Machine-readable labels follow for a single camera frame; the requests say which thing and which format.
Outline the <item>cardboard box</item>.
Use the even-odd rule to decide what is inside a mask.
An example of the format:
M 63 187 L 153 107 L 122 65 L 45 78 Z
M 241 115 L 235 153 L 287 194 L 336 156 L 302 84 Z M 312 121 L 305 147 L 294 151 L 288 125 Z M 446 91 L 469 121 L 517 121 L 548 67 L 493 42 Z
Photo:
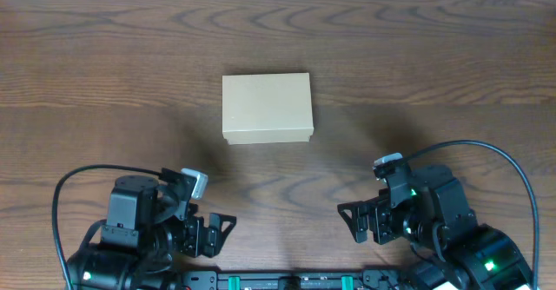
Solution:
M 222 135 L 228 144 L 308 142 L 313 133 L 308 73 L 222 78 Z

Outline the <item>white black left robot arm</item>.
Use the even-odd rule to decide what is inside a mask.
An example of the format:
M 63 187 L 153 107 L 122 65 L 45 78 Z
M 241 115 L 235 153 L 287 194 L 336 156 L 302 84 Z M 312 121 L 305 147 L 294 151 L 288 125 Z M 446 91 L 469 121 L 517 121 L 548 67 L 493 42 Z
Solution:
M 198 215 L 201 181 L 182 174 L 115 181 L 106 219 L 94 223 L 67 261 L 73 289 L 183 289 L 175 257 L 217 256 L 234 228 L 231 215 Z

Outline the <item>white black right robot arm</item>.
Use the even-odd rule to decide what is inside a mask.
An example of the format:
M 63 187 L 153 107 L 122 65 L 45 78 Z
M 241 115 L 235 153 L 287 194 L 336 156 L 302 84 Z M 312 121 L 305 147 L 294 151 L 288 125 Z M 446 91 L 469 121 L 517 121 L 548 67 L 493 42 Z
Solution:
M 338 205 L 358 243 L 384 245 L 398 238 L 431 256 L 400 273 L 406 289 L 518 289 L 533 273 L 516 244 L 500 230 L 479 224 L 461 182 L 445 165 L 374 168 L 385 183 L 377 197 Z

